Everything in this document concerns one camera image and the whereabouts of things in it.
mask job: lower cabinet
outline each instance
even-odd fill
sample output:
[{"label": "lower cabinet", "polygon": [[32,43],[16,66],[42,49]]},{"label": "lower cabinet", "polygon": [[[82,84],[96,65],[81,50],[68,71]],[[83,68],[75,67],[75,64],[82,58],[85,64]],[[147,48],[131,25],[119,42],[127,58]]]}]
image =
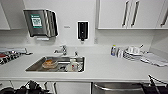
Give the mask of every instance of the lower cabinet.
[{"label": "lower cabinet", "polygon": [[55,94],[91,94],[89,82],[53,82]]},{"label": "lower cabinet", "polygon": [[0,90],[7,87],[13,87],[10,81],[0,81]]},{"label": "lower cabinet", "polygon": [[[35,81],[35,82],[39,84],[42,89],[49,90],[49,93],[54,93],[51,82],[49,81]],[[28,81],[12,81],[14,89],[19,89],[21,86],[24,86],[27,83]]]},{"label": "lower cabinet", "polygon": [[[91,94],[90,82],[35,81],[42,89],[52,94]],[[19,89],[28,83],[26,80],[0,81],[0,90],[6,87]]]}]

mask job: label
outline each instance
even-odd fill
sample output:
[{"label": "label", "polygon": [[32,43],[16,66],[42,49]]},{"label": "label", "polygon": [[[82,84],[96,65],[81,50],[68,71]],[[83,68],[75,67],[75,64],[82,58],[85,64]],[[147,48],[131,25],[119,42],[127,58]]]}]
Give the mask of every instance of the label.
[{"label": "label", "polygon": [[31,14],[33,28],[42,28],[41,18],[39,14]]}]

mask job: electrical outlet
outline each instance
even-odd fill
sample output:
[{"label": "electrical outlet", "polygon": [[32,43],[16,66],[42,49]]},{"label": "electrical outlet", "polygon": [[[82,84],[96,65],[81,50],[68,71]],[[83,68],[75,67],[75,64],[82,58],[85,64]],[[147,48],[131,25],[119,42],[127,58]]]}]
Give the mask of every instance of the electrical outlet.
[{"label": "electrical outlet", "polygon": [[94,39],[94,44],[98,44],[98,38]]},{"label": "electrical outlet", "polygon": [[70,28],[70,26],[64,26],[64,28]]}]

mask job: wall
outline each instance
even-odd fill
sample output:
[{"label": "wall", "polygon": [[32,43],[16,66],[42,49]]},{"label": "wall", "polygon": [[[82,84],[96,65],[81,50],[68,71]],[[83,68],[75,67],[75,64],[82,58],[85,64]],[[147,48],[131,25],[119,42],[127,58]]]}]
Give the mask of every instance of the wall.
[{"label": "wall", "polygon": [[168,60],[168,30],[155,30],[150,51]]},{"label": "wall", "polygon": [[78,21],[89,22],[89,39],[84,45],[93,44],[95,2],[96,0],[24,0],[26,9],[49,9],[56,13],[59,32],[56,45],[81,45],[77,39]]},{"label": "wall", "polygon": [[[0,47],[27,47],[29,49],[68,46],[101,46],[109,50],[117,46],[141,46],[149,50],[154,30],[95,30],[96,0],[24,0],[26,9],[49,9],[57,15],[58,37],[50,41],[38,41],[29,37],[28,30],[0,31]],[[77,39],[77,22],[89,21],[89,39],[81,44]]]},{"label": "wall", "polygon": [[138,46],[149,51],[154,30],[96,30],[96,38],[100,45]]}]

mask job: cabinet door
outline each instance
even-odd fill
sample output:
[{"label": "cabinet door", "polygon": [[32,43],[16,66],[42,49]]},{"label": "cabinet door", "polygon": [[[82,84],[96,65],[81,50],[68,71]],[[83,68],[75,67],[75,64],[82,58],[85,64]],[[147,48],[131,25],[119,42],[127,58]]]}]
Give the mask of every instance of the cabinet door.
[{"label": "cabinet door", "polygon": [[55,94],[91,94],[91,83],[82,82],[55,82]]},{"label": "cabinet door", "polygon": [[164,0],[133,0],[128,29],[155,29]]},{"label": "cabinet door", "polygon": [[98,29],[126,29],[132,0],[100,0]]},{"label": "cabinet door", "polygon": [[[12,81],[13,87],[19,89],[21,86],[26,85],[28,81]],[[49,90],[49,93],[53,93],[51,82],[47,81],[36,81],[42,89]]]},{"label": "cabinet door", "polygon": [[9,29],[10,28],[9,28],[5,13],[0,3],[0,30],[9,30]]},{"label": "cabinet door", "polygon": [[165,0],[156,29],[168,29],[168,0]]},{"label": "cabinet door", "polygon": [[0,81],[0,90],[7,87],[12,87],[12,84],[10,81]]}]

